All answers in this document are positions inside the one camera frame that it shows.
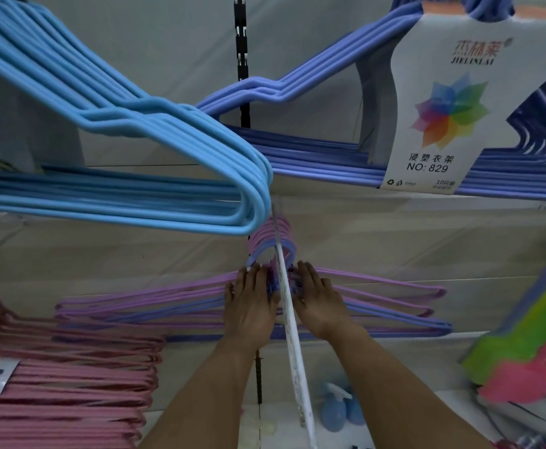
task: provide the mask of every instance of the stack of light blue hangers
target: stack of light blue hangers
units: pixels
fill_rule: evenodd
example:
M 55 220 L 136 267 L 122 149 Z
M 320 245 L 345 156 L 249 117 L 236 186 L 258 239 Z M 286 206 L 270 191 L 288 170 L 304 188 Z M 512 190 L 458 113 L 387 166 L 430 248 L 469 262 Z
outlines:
M 268 217 L 272 169 L 261 153 L 204 112 L 142 91 L 43 6 L 0 0 L 0 76 L 85 131 L 152 139 L 221 177 L 0 171 L 0 211 L 236 235 Z
M 423 14 L 420 1 L 394 0 L 393 10 L 383 19 L 344 36 L 281 79 L 250 77 L 217 91 L 197 107 L 217 117 L 248 102 L 278 104 L 295 99 L 408 31 Z M 483 22 L 497 22 L 513 12 L 512 0 L 462 2 L 470 16 Z M 546 200 L 546 83 L 508 121 L 520 135 L 518 146 L 484 150 L 456 194 Z M 385 174 L 384 166 L 368 165 L 368 154 L 354 143 L 232 129 L 282 175 L 380 186 Z

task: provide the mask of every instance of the rainbow flower graphic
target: rainbow flower graphic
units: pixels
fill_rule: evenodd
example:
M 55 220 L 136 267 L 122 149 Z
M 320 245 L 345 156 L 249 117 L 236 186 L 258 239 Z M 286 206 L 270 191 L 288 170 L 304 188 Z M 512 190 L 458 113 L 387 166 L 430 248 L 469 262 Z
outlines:
M 481 104 L 486 86 L 472 85 L 468 72 L 451 86 L 433 83 L 431 98 L 415 106 L 418 120 L 412 125 L 423 133 L 423 148 L 435 143 L 443 150 L 456 137 L 472 135 L 477 121 L 489 113 Z

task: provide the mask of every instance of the white spray nozzle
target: white spray nozzle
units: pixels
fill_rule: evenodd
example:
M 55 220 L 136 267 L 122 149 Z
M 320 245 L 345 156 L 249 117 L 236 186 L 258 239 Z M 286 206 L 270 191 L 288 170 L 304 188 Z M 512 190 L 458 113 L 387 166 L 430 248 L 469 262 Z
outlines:
M 351 399 L 352 394 L 348 394 L 343 389 L 341 389 L 339 386 L 333 384 L 333 383 L 326 383 L 325 386 L 327 387 L 327 390 L 335 396 L 337 401 L 341 401 L 344 399 Z

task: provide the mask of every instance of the person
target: person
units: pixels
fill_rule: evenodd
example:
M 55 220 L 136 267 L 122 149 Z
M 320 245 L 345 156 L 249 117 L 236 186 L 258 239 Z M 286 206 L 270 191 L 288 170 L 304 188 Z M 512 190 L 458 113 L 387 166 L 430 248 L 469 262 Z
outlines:
M 329 279 L 299 262 L 303 293 L 292 297 L 302 324 L 333 347 L 376 449 L 491 449 L 468 422 L 354 323 Z M 225 288 L 224 336 L 163 412 L 140 449 L 236 449 L 240 407 L 254 353 L 269 342 L 278 295 L 268 268 L 242 269 Z

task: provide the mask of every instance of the stack of pink hangers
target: stack of pink hangers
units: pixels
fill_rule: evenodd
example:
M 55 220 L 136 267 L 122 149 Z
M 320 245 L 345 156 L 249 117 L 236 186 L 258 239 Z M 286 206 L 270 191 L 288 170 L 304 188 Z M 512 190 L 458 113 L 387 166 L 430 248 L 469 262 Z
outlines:
M 0 449 L 135 448 L 163 345 L 137 327 L 22 318 L 0 302 L 0 357 L 19 360 L 0 393 Z
M 278 217 L 278 228 L 285 253 L 285 263 L 296 258 L 296 245 L 292 241 L 291 226 L 284 217 Z M 247 266 L 268 249 L 275 246 L 272 220 L 263 224 L 248 241 Z M 433 309 L 428 302 L 442 297 L 446 290 L 438 286 L 422 286 L 408 282 L 383 279 L 332 269 L 317 268 L 325 277 L 340 277 L 359 282 L 375 282 L 407 290 L 397 298 L 388 298 L 337 285 L 353 317 L 359 320 L 374 337 L 435 337 L 451 332 L 451 325 L 430 318 Z M 164 328 L 170 341 L 213 340 L 221 336 L 223 324 L 224 284 L 235 279 L 236 272 L 229 272 L 210 279 L 185 282 L 157 290 L 110 294 L 97 297 L 72 297 L 57 305 L 59 317 L 90 317 L 94 320 L 137 324 Z M 300 293 L 300 283 L 290 269 L 292 287 Z M 276 289 L 274 275 L 269 280 L 269 291 Z M 303 328 L 301 338 L 310 334 Z M 284 338 L 279 323 L 272 338 Z

